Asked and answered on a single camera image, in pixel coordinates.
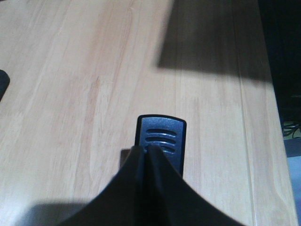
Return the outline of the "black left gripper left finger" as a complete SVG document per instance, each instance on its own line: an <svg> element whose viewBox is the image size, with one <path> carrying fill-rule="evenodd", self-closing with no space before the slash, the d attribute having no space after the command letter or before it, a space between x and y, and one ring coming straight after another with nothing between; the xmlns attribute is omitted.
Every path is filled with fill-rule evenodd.
<svg viewBox="0 0 301 226"><path fill-rule="evenodd" d="M111 182L60 226L142 226L144 149L134 146Z"/></svg>

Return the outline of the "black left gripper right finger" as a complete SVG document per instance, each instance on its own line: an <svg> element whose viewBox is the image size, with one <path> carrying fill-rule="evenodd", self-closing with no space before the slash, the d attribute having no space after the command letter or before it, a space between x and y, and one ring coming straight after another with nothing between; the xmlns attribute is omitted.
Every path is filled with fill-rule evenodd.
<svg viewBox="0 0 301 226"><path fill-rule="evenodd" d="M199 196L175 171L162 150L147 147L145 155L147 226L233 226L235 220Z"/></svg>

